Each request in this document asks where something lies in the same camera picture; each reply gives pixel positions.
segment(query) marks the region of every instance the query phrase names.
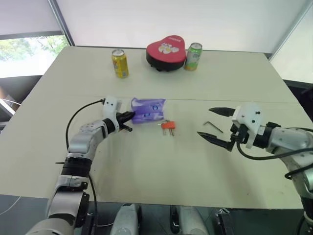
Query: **soda can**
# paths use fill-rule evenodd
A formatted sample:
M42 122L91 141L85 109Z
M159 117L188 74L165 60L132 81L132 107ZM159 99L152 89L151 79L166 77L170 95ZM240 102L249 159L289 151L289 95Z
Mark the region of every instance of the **soda can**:
M116 76L125 78L128 76L128 66L126 54L122 49L112 51L112 61Z
M194 71L197 69L201 53L202 45L200 43L192 43L190 45L185 62L185 70Z

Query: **purple tissue pack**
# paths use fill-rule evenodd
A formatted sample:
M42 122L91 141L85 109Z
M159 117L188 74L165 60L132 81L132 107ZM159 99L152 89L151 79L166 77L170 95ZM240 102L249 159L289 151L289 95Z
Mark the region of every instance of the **purple tissue pack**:
M165 99L137 99L133 98L131 102L132 110L135 116L132 119L133 124L146 123L164 119Z

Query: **white wall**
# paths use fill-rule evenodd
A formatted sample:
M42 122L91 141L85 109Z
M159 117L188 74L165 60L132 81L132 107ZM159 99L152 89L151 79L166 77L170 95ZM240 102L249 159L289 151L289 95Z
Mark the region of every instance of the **white wall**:
M146 47L177 34L186 47L271 53L306 0L58 0L76 45Z
M0 35L60 31L47 0L0 0Z
M271 63L283 79L313 83L313 6Z

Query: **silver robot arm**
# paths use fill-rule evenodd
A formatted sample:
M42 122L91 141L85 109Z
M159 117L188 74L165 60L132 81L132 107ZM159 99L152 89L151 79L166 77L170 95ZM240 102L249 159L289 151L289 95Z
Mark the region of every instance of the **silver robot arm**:
M293 181L304 208L304 217L310 229L313 228L313 135L307 128L282 128L269 122L261 126L262 113L255 103L246 103L236 109L212 108L210 111L222 116L232 116L233 125L230 141L223 141L216 136L198 132L204 139L215 145L232 151L234 144L239 152L252 160L281 159L289 173L287 179ZM267 157L253 157L243 152L240 144L246 148L256 146L275 154Z
M313 135L309 132L292 128L275 127L271 131L266 151L283 154L298 149L313 148ZM304 217L310 228L313 227L313 150L281 158L292 180L304 208Z
M104 102L104 120L83 125L69 143L67 156L54 193L48 201L47 219L37 223L26 235L73 235L87 215L89 171L99 143L110 133L132 129L123 123L133 112L118 113L120 102L108 96Z

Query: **white table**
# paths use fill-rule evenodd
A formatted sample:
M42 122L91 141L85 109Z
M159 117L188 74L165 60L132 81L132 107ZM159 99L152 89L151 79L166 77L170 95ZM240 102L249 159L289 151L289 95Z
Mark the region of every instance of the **white table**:
M195 72L157 72L144 61L144 50L125 51L131 72L126 79L114 76L111 49L69 47L61 52L0 135L0 194L48 198L62 168L54 163L66 156L69 118L81 106L112 94L123 101L122 111L129 109L133 96L166 98L166 118L175 120L177 128L172 137L163 136L156 123L129 123L133 132L123 131L104 140L91 169L100 201L301 207L292 182L284 178L287 170L282 161L245 159L235 148L229 153L197 134L205 131L228 140L230 118L208 112L208 108L236 107L250 100L257 100L261 106L264 124L272 121L283 126L312 127L263 55L210 51L203 53ZM208 58L212 59L206 66ZM223 69L228 67L233 72ZM253 74L264 80L253 79ZM213 75L220 79L210 82ZM224 86L220 94L215 86ZM83 110L73 121L70 136L82 124L101 119L101 114L101 104ZM203 126L207 120L224 133ZM153 148L147 147L150 141L155 143ZM267 155L262 149L246 151Z

